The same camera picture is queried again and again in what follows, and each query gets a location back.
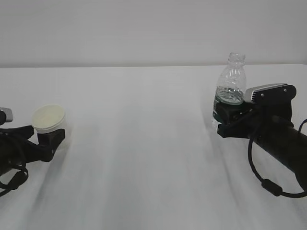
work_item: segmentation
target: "plastic bottle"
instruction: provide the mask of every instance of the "plastic bottle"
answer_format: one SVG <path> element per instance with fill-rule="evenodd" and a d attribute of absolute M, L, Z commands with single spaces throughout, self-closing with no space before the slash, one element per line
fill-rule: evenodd
<path fill-rule="evenodd" d="M 230 53 L 228 65 L 217 81 L 212 116 L 212 124 L 216 130 L 222 122 L 215 111 L 216 104 L 222 102 L 231 105 L 240 105 L 244 101 L 244 93 L 246 90 L 244 65 L 244 54 Z"/>

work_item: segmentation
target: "white wall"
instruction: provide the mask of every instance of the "white wall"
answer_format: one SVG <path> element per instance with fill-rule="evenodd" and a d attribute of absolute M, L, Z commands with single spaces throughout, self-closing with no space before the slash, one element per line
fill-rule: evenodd
<path fill-rule="evenodd" d="M 2 0 L 0 67 L 307 63 L 307 0 Z"/>

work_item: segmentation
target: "robotic arm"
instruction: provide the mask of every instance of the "robotic arm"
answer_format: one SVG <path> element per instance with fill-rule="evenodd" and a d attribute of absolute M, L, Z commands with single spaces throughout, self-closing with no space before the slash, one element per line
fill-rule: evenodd
<path fill-rule="evenodd" d="M 307 136 L 302 126 L 295 130 L 291 122 L 291 100 L 296 88 L 288 84 L 271 84 L 248 89 L 241 105 L 218 103 L 216 111 L 222 119 L 218 134 L 224 138 L 248 138 L 248 161 L 262 187 L 275 196 L 301 198 L 307 196 Z M 304 190 L 286 193 L 274 182 L 263 179 L 252 160 L 255 142 L 280 163 L 290 169 Z"/>
<path fill-rule="evenodd" d="M 12 121 L 12 111 L 0 108 L 0 125 Z M 65 138 L 65 130 L 37 134 L 38 145 L 28 139 L 34 134 L 32 126 L 0 129 L 0 176 L 11 169 L 19 170 L 8 184 L 0 182 L 0 196 L 17 189 L 29 177 L 26 164 L 35 161 L 49 162 Z"/>

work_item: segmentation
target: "white table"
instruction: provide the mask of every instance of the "white table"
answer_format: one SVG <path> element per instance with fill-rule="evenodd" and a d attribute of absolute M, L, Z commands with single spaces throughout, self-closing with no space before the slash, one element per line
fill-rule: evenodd
<path fill-rule="evenodd" d="M 306 229 L 307 198 L 265 191 L 249 167 L 248 141 L 214 133 L 223 68 L 0 69 L 0 106 L 14 112 L 3 127 L 30 124 L 32 112 L 50 103 L 66 109 L 72 127 L 69 149 L 28 164 L 29 180 L 0 198 L 0 229 Z M 307 66 L 245 69 L 248 87 L 293 84 L 296 128 L 307 118 Z M 301 191 L 293 173 L 256 145 L 254 159 L 263 177 Z"/>

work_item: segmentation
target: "white cup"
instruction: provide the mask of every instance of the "white cup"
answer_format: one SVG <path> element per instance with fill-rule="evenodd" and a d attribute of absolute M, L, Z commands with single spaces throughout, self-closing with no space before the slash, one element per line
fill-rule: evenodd
<path fill-rule="evenodd" d="M 70 129 L 66 122 L 65 110 L 58 104 L 47 104 L 38 108 L 32 115 L 32 126 L 37 133 L 50 133 L 57 129 L 65 129 L 65 139 L 58 149 L 67 147 L 70 142 Z"/>

